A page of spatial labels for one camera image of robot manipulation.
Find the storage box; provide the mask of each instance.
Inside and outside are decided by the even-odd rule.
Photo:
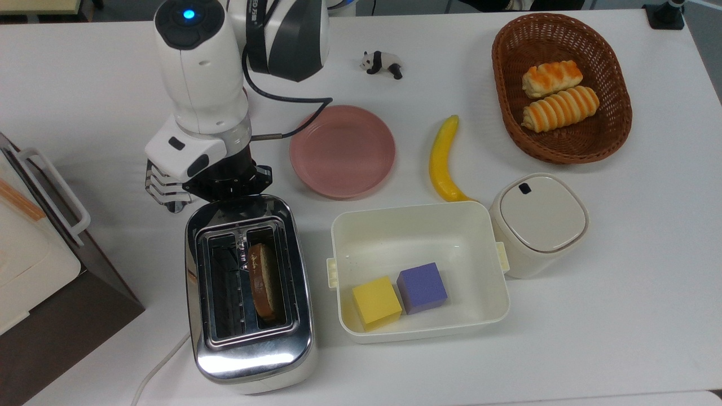
[[[504,188],[492,204],[494,233],[516,278],[533,277],[576,248],[589,229],[582,201],[551,173],[532,173]]]
[[[339,320],[358,343],[415,340],[472,332],[503,319],[509,295],[489,212],[477,202],[397,207],[338,216],[327,260]],[[352,289],[435,262],[448,300],[440,307],[364,332]]]

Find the purple cube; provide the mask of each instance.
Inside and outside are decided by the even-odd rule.
[[[447,298],[435,262],[401,271],[396,286],[399,287],[406,314],[441,306]]]

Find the chrome toaster body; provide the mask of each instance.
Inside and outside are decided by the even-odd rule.
[[[248,248],[258,242],[272,247],[281,280],[285,315],[273,325],[256,315],[246,269]],[[315,363],[303,255],[282,200],[246,196],[207,204],[194,213],[186,228],[186,288],[193,353],[208,379],[221,384],[269,381],[308,358]]]

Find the yellow cube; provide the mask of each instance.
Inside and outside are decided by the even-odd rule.
[[[353,288],[353,294],[354,305],[366,332],[394,322],[401,316],[401,304],[388,276]]]

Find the toy banana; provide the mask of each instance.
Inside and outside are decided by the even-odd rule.
[[[451,179],[448,169],[449,150],[451,143],[456,136],[458,128],[458,116],[454,115],[446,119],[439,128],[434,139],[429,158],[429,177],[436,192],[447,202],[462,202],[473,200],[465,195]]]

